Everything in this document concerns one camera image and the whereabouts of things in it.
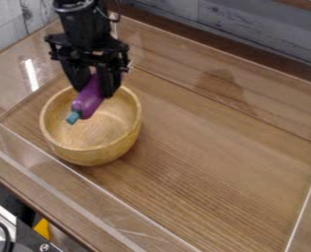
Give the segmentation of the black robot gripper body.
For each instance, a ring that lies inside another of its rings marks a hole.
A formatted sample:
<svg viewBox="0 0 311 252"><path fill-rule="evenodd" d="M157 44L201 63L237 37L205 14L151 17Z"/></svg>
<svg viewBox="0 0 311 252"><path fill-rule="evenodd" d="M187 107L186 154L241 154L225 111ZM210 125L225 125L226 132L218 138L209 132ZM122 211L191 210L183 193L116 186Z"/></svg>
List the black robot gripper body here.
<svg viewBox="0 0 311 252"><path fill-rule="evenodd" d="M114 71L129 69L129 45L114 38L111 19L104 9L56 10L63 32L44 37L50 57L60 63L102 66Z"/></svg>

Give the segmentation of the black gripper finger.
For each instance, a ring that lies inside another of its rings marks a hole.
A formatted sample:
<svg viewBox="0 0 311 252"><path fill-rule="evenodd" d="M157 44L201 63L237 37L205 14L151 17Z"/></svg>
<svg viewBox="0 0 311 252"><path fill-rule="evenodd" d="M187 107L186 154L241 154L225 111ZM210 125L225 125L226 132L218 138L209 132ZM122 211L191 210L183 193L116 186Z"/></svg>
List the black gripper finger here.
<svg viewBox="0 0 311 252"><path fill-rule="evenodd" d="M96 67L99 84L102 87L102 93L104 98L110 98L114 96L116 89L121 86L121 70L112 67Z"/></svg>
<svg viewBox="0 0 311 252"><path fill-rule="evenodd" d="M76 92L80 92L91 77L90 66L80 62L62 62L62 69Z"/></svg>

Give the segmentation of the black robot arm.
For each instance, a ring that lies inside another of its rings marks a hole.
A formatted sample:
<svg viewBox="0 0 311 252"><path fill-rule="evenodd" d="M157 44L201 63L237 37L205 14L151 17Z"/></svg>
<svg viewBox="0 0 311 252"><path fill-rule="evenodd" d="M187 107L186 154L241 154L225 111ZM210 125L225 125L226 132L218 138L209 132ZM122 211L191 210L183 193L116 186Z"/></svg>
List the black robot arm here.
<svg viewBox="0 0 311 252"><path fill-rule="evenodd" d="M129 71L129 45L114 38L107 0L52 0L62 32L44 37L50 59L59 62L76 92L80 92L95 69L104 98L114 96Z"/></svg>

